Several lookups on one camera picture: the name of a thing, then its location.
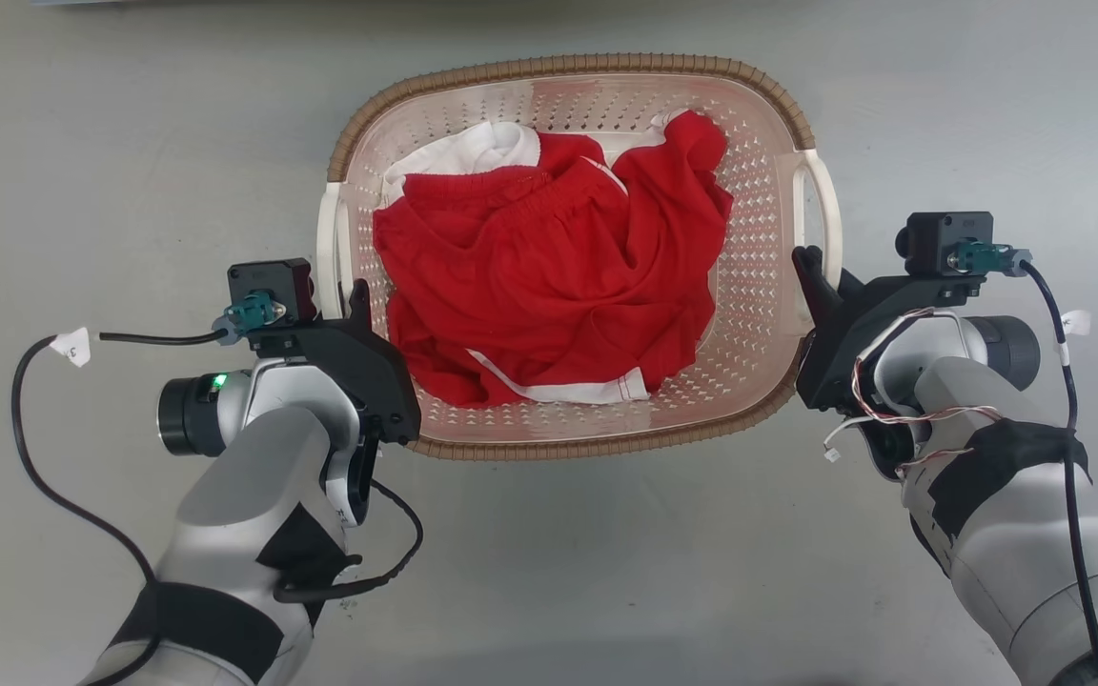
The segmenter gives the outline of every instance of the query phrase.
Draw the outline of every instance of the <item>basket handle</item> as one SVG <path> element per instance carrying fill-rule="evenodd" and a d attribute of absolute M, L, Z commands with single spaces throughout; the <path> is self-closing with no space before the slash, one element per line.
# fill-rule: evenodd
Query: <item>basket handle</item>
<path fill-rule="evenodd" d="M 338 250 L 338 236 L 348 235 L 344 227 L 338 227 L 338 207 L 341 199 L 341 184 L 327 183 L 322 195 L 322 209 L 316 218 L 316 294 L 324 318 L 341 318 L 345 316 L 341 278 L 350 282 L 352 274 L 341 274 L 341 251 Z"/>
<path fill-rule="evenodd" d="M 816 199 L 820 201 L 820 223 L 824 225 L 824 261 L 820 262 L 820 272 L 825 274 L 825 281 L 832 288 L 841 281 L 841 210 L 837 206 L 837 191 L 833 190 L 833 179 L 828 175 L 828 167 L 816 154 L 815 148 L 798 151 L 798 166 L 792 176 L 794 190 L 794 244 L 806 246 L 805 232 L 803 232 L 803 216 L 805 216 L 805 196 L 803 196 L 803 182 L 805 173 L 811 175 L 813 184 L 816 188 Z M 803 303 L 803 294 L 797 297 L 799 336 L 806 336 L 807 331 L 815 327 L 807 306 Z"/>

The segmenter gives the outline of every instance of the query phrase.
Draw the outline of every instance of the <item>brown woven rim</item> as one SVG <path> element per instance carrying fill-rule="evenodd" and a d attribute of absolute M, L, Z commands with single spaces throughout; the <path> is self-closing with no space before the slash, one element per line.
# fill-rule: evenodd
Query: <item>brown woven rim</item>
<path fill-rule="evenodd" d="M 518 81 L 518 79 L 591 75 L 591 74 L 674 74 L 697 75 L 725 78 L 727 81 L 743 83 L 750 90 L 757 91 L 774 105 L 776 113 L 791 131 L 794 147 L 798 150 L 816 147 L 811 127 L 803 116 L 803 110 L 791 98 L 781 83 L 774 81 L 762 70 L 750 67 L 743 61 L 728 60 L 726 57 L 706 57 L 698 55 L 650 55 L 650 54 L 609 54 L 609 55 L 561 55 L 553 57 L 537 57 L 533 60 L 494 61 L 494 64 L 474 67 L 461 67 L 430 75 L 406 78 L 405 81 L 393 83 L 381 90 L 371 100 L 358 109 L 345 125 L 341 135 L 333 148 L 333 157 L 328 166 L 328 181 L 339 183 L 345 181 L 345 170 L 350 166 L 354 148 L 358 139 L 380 114 L 388 112 L 418 95 L 430 92 L 456 90 L 481 83 L 501 81 Z M 692 443 L 694 440 L 705 440 L 735 434 L 737 430 L 749 429 L 769 416 L 776 413 L 791 396 L 794 395 L 794 379 L 798 373 L 798 357 L 803 347 L 798 347 L 796 357 L 788 366 L 774 391 L 754 404 L 753 407 L 740 413 L 714 420 L 702 421 L 688 426 L 676 426 L 673 429 L 649 430 L 646 434 L 630 436 L 614 436 L 612 438 L 589 438 L 582 440 L 558 440 L 546 443 L 457 443 L 450 440 L 422 438 L 410 443 L 408 448 L 432 458 L 449 460 L 553 460 L 565 458 L 586 458 L 598 456 L 621 454 L 621 452 L 650 451 L 653 448 L 666 448 Z"/>

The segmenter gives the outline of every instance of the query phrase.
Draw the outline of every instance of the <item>red clothing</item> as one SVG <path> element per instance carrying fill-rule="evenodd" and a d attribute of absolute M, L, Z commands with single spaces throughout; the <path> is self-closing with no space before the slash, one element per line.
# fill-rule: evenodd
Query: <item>red clothing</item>
<path fill-rule="evenodd" d="M 374 214 L 396 291 L 389 337 L 419 385 L 461 407 L 519 401 L 519 386 L 609 382 L 635 368 L 650 391 L 696 359 L 714 301 L 731 195 L 715 183 L 722 132 L 694 112 L 666 143 L 598 168 L 583 135 L 540 135 L 537 168 L 410 176 Z"/>

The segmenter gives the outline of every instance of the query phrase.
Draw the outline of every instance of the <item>plastic basket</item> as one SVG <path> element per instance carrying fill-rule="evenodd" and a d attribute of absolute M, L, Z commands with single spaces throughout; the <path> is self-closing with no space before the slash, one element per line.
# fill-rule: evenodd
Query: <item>plastic basket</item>
<path fill-rule="evenodd" d="M 735 195 L 712 272 L 716 313 L 697 363 L 646 401 L 456 408 L 418 387 L 415 451 L 450 459 L 552 459 L 643 451 L 748 429 L 793 395 L 798 306 L 791 250 L 803 241 L 805 177 L 824 220 L 825 277 L 841 273 L 841 217 L 803 112 L 778 83 L 736 60 L 687 55 L 575 55 L 466 67 L 406 79 L 363 104 L 333 151 L 317 234 L 326 316 L 344 313 L 355 278 L 372 293 L 372 326 L 388 331 L 393 286 L 372 247 L 380 176 L 393 161 L 484 120 L 567 134 L 636 134 L 659 112 L 688 108 L 728 138 L 719 182 Z"/>

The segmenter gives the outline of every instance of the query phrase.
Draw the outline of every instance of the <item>white fabric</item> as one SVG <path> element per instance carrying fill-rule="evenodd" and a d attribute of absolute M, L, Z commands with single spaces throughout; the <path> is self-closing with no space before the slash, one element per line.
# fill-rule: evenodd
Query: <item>white fabric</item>
<path fill-rule="evenodd" d="M 609 167 L 624 153 L 632 148 L 645 148 L 650 145 L 662 145 L 666 142 L 663 130 L 668 124 L 688 110 L 674 110 L 654 114 L 650 126 L 638 132 L 594 132 L 591 135 L 604 150 L 605 165 L 587 160 L 597 169 L 613 179 L 613 182 L 629 194 L 621 179 L 618 179 Z M 383 185 L 380 188 L 380 207 L 388 207 L 405 195 L 405 177 L 411 173 L 466 175 L 482 173 L 489 170 L 508 168 L 509 166 L 536 166 L 540 161 L 540 139 L 537 132 L 527 126 L 511 122 L 482 122 L 470 126 L 460 134 L 449 135 L 435 143 L 423 145 L 410 153 L 404 159 L 393 164 L 384 172 Z M 479 351 L 469 350 L 469 355 L 489 369 L 506 387 L 515 391 L 530 401 L 538 403 L 584 403 L 589 405 L 607 405 L 624 403 L 624 401 L 641 401 L 649 398 L 646 382 L 641 378 L 641 369 L 635 368 L 621 378 L 604 383 L 561 383 L 551 386 L 519 386 L 502 373 L 492 361 Z"/>
<path fill-rule="evenodd" d="M 589 405 L 610 405 L 624 401 L 643 401 L 649 398 L 646 382 L 641 379 L 641 368 L 632 368 L 621 378 L 605 383 L 557 383 L 546 386 L 519 386 L 502 373 L 492 361 L 477 350 L 469 355 L 479 361 L 480 366 L 492 371 L 506 387 L 515 391 L 530 401 L 538 403 L 585 403 Z"/>
<path fill-rule="evenodd" d="M 411 173 L 482 173 L 509 166 L 536 166 L 540 161 L 537 132 L 513 122 L 482 122 L 460 134 L 449 135 L 410 153 L 384 172 L 380 206 L 388 207 L 405 195 Z"/>

